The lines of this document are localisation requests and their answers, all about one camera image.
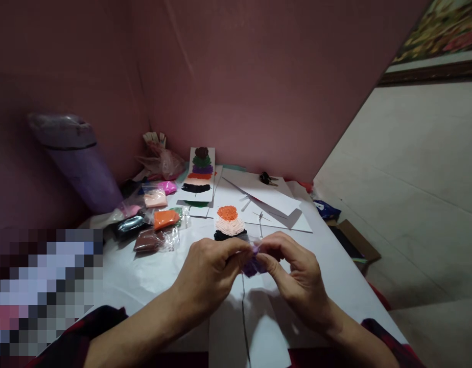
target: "hand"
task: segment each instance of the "hand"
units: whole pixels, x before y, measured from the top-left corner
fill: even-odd
[[[168,291],[188,328],[201,323],[219,307],[252,255],[251,246],[238,238],[224,241],[205,238],[192,244]]]
[[[337,327],[338,307],[326,294],[314,253],[289,235],[276,232],[263,238],[256,257],[274,278],[282,297],[309,328],[326,332]],[[291,264],[290,274],[279,263],[284,258]]]

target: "pink plastic bag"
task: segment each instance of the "pink plastic bag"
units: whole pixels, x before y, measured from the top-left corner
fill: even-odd
[[[174,180],[185,171],[185,161],[176,153],[154,142],[148,142],[148,157],[135,159],[151,171],[149,180]]]

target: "pink wall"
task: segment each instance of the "pink wall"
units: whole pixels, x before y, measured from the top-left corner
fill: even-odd
[[[0,0],[0,227],[86,213],[30,111],[90,122],[118,181],[148,118],[186,159],[215,146],[219,163],[312,180],[428,2]]]
[[[133,2],[156,130],[311,181],[429,0]]]
[[[86,213],[32,138],[28,112],[82,116],[117,180],[139,169],[149,128],[123,4],[0,0],[0,227],[69,226]]]

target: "left hand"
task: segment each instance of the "left hand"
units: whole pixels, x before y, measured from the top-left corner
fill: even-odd
[[[192,244],[178,278],[168,290],[187,328],[195,327],[220,306],[252,256],[251,246],[238,238],[205,238]]]

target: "white floor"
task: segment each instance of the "white floor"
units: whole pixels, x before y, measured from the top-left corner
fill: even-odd
[[[472,82],[376,88],[315,188],[381,253],[367,280],[427,366],[472,366]]]

